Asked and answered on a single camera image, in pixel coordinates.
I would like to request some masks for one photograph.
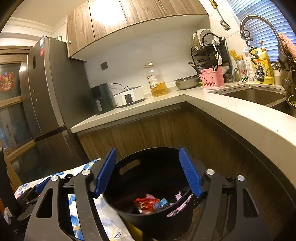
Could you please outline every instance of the floral tablecloth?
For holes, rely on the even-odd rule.
[[[100,159],[96,159],[82,166],[57,173],[55,175],[59,175],[60,178],[64,178],[67,174],[72,174],[73,176],[76,176],[82,170],[91,168],[94,162],[98,160]],[[16,190],[15,197],[18,198],[21,194],[24,193],[24,191],[26,191],[30,187],[34,187],[35,185],[43,182],[46,178],[48,177],[21,185]],[[68,197],[69,197],[71,221],[72,221],[75,237],[81,240],[84,240],[81,229],[80,229],[80,225],[79,225],[79,219],[78,219],[76,203],[75,203],[75,195],[69,194]],[[103,195],[101,195],[97,199],[94,199],[94,202],[96,205],[97,212],[100,216],[101,222],[103,224],[103,227],[105,229],[105,232],[109,237],[109,240],[134,241],[129,231],[127,230],[126,226],[124,225],[123,221],[118,216],[117,212],[106,203],[106,201],[103,198]]]

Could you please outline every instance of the metal bolt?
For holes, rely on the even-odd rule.
[[[242,175],[238,175],[238,176],[237,176],[237,179],[238,179],[239,181],[244,181],[244,176],[242,176]]]
[[[87,176],[88,174],[90,174],[90,172],[91,172],[90,169],[85,169],[82,171],[82,175]]]
[[[58,179],[59,179],[59,176],[57,176],[57,175],[54,175],[54,176],[51,177],[51,180],[52,180],[53,182],[55,182],[55,181],[58,180]]]
[[[215,174],[215,171],[213,169],[208,169],[207,170],[207,174],[214,175]]]

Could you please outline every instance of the blue window blind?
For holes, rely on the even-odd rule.
[[[289,23],[279,11],[279,9],[270,0],[227,0],[230,7],[236,14],[238,20],[251,14],[259,15],[267,19],[275,27],[277,32],[283,32],[294,44],[296,36]],[[250,42],[252,46],[261,47],[260,41],[266,48],[271,61],[277,61],[278,42],[270,27],[261,20],[251,19],[247,21],[245,29],[251,33],[254,41]]]

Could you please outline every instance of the gray refrigerator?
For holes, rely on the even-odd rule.
[[[84,64],[68,58],[65,42],[43,36],[20,68],[25,115],[48,172],[72,169],[87,158],[70,128],[94,115]]]

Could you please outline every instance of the stainless steel sink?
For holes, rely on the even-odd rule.
[[[289,106],[286,102],[285,90],[245,85],[242,87],[236,86],[230,89],[215,90],[210,93],[251,101],[296,117],[296,108]]]

